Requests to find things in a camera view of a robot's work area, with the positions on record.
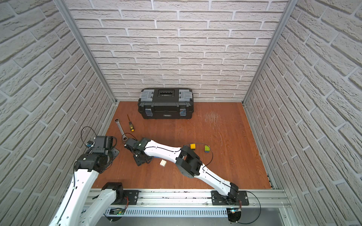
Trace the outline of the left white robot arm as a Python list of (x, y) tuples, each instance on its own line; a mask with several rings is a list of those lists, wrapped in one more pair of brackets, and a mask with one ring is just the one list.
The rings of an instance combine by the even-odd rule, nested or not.
[(83, 212), (85, 201), (96, 178), (107, 169), (119, 154), (117, 149), (103, 153), (82, 154), (74, 164), (73, 178), (60, 204), (51, 226), (94, 226), (112, 204), (125, 203), (129, 199), (121, 182), (108, 182), (88, 210)]

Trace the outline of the white lego brick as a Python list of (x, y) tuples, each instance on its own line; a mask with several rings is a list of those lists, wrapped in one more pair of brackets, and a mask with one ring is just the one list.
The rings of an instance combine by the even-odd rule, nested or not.
[(161, 165), (162, 167), (165, 167), (165, 166), (166, 166), (166, 164), (167, 164), (167, 161), (165, 161), (165, 160), (161, 160), (160, 165)]

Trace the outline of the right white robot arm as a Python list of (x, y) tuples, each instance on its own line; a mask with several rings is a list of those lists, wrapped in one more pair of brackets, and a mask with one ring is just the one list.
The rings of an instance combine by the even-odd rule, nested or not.
[(197, 178), (214, 188), (227, 204), (237, 202), (239, 188), (213, 173), (189, 147), (169, 147), (151, 139), (128, 139), (124, 147), (131, 151), (138, 166), (151, 161), (153, 157), (174, 163), (182, 175)]

